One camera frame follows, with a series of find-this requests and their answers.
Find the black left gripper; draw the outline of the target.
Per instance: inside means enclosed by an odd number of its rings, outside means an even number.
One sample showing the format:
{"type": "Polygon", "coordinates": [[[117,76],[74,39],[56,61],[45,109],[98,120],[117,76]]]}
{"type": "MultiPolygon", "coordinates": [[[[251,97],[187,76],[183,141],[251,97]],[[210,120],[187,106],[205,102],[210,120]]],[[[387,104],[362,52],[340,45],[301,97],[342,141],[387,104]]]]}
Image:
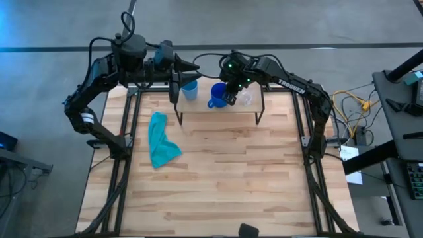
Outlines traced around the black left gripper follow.
{"type": "Polygon", "coordinates": [[[176,104],[178,102],[179,89],[201,77],[198,73],[181,72],[196,71],[199,70],[199,68],[199,65],[185,61],[178,54],[175,54],[174,69],[172,67],[168,69],[159,69],[153,66],[150,84],[167,84],[169,86],[169,100],[172,104],[176,104]]]}

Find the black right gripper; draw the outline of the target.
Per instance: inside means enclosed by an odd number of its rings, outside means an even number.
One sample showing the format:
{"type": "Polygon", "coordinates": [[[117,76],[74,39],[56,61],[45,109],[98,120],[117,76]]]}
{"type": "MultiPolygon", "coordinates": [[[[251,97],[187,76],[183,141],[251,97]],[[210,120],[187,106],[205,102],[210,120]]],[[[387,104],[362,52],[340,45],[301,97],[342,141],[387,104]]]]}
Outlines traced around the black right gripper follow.
{"type": "Polygon", "coordinates": [[[250,56],[238,51],[232,51],[221,57],[219,79],[225,84],[221,87],[221,99],[234,106],[237,93],[248,88],[253,83],[261,84],[261,75],[254,71],[258,56],[250,56]]]}

